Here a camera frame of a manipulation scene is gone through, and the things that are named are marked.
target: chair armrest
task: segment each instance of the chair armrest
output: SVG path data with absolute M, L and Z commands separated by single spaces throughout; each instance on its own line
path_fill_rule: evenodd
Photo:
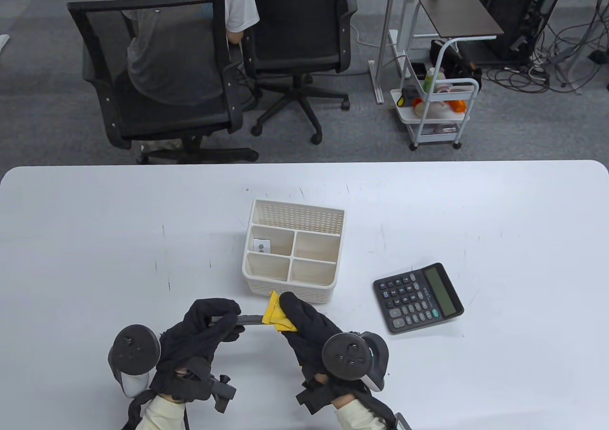
M 241 63 L 243 62 L 243 55 L 241 54 L 241 45 L 233 45 L 233 43 L 228 43 L 228 56 L 230 58 L 230 63 Z
M 357 0 L 339 0 L 339 50 L 341 62 L 336 73 L 346 71 L 351 65 L 351 17 L 357 11 Z
M 239 62 L 231 62 L 222 69 L 224 100 L 228 110 L 228 117 L 230 118 L 230 126 L 226 128 L 229 134 L 234 134 L 243 126 L 243 111 L 241 109 L 241 101 L 239 100 L 239 77 L 237 75 L 237 67 L 240 64 L 240 60 Z
M 82 78 L 86 82 L 91 83 L 98 94 L 99 108 L 102 110 L 104 129 L 108 141 L 113 147 L 131 149 L 131 140 L 123 139 L 120 134 L 120 115 L 116 107 L 112 86 L 95 76 L 95 68 L 93 67 L 93 62 L 91 62 L 91 56 L 87 46 L 84 44 L 82 50 Z

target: hand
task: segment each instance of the hand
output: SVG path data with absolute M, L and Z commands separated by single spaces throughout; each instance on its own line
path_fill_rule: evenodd
M 238 314 L 241 308 L 233 300 L 196 300 L 183 321 L 161 335 L 161 358 L 150 388 L 157 393 L 167 391 L 167 385 L 177 376 L 176 371 L 193 357 L 202 357 L 211 363 L 222 341 L 235 341 L 245 330 L 242 325 L 236 325 Z M 209 326 L 213 316 L 222 318 Z
M 318 373 L 327 374 L 322 361 L 322 348 L 331 336 L 341 333 L 341 329 L 291 292 L 280 295 L 279 305 L 298 329 L 298 332 L 282 333 L 294 349 L 305 380 L 310 381 Z

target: office chair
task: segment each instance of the office chair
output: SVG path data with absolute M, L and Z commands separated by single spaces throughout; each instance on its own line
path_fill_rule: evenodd
M 241 52 L 226 45 L 224 0 L 74 2 L 68 10 L 84 40 L 83 78 L 97 91 L 106 135 L 114 147 L 131 149 L 132 140 L 181 139 L 182 149 L 142 147 L 141 164 L 150 157 L 177 163 L 257 160 L 258 153 L 249 148 L 200 149 L 203 136 L 224 129 L 232 134 L 243 124 L 237 82 Z M 146 87 L 150 84 L 152 93 L 161 88 L 164 96 L 194 96 L 194 106 L 162 103 L 133 85 L 127 53 L 139 30 L 141 38 L 156 45 L 147 48 L 154 48 L 155 65 L 140 73 L 152 81 Z M 200 48 L 199 58 L 181 55 L 189 46 Z M 184 84 L 190 89 L 173 89 Z
M 252 127 L 257 137 L 263 124 L 292 101 L 300 104 L 315 127 L 311 143 L 322 142 L 320 125 L 307 98 L 342 99 L 341 108 L 349 110 L 345 92 L 307 86 L 317 71 L 341 73 L 351 63 L 350 21 L 357 11 L 356 0 L 256 0 L 260 22 L 245 31 L 241 42 L 246 73 L 260 89 L 278 92 L 283 97 L 271 106 Z M 264 74 L 292 76 L 292 84 L 261 81 Z

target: gray carpet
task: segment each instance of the gray carpet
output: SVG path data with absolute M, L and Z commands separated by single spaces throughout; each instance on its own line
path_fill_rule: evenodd
M 109 145 L 94 89 L 80 76 L 82 43 L 66 2 L 80 0 L 0 0 L 0 34 L 11 40 L 0 54 L 0 176 L 21 165 L 131 164 L 134 152 Z M 554 28 L 579 24 L 592 16 L 595 0 L 560 0 L 552 16 Z M 353 23 L 361 40 L 378 43 L 386 0 L 358 0 Z M 394 10 L 397 24 L 401 0 Z M 571 34 L 578 36 L 581 29 Z M 358 45 L 353 35 L 350 72 L 367 69 L 377 49 Z M 585 61 L 581 76 L 592 69 Z M 397 87 L 392 63 L 383 72 L 383 88 Z M 409 140 L 389 102 L 374 101 L 370 78 L 316 76 L 319 86 L 350 93 L 352 109 L 313 100 L 324 126 L 324 142 L 309 143 L 313 128 L 296 105 L 276 116 L 260 137 L 249 134 L 255 118 L 274 100 L 266 94 L 246 114 L 244 128 L 216 134 L 210 146 L 253 147 L 259 162 L 353 162 L 410 160 L 595 159 L 609 164 L 609 82 L 607 66 L 575 94 L 525 95 L 486 82 L 463 148 L 449 145 L 408 149 Z

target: perforated basket wall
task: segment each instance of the perforated basket wall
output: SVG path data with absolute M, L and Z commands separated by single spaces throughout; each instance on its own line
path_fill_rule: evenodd
M 257 200 L 257 224 L 272 225 L 322 234 L 342 233 L 344 211 L 316 206 L 279 204 Z

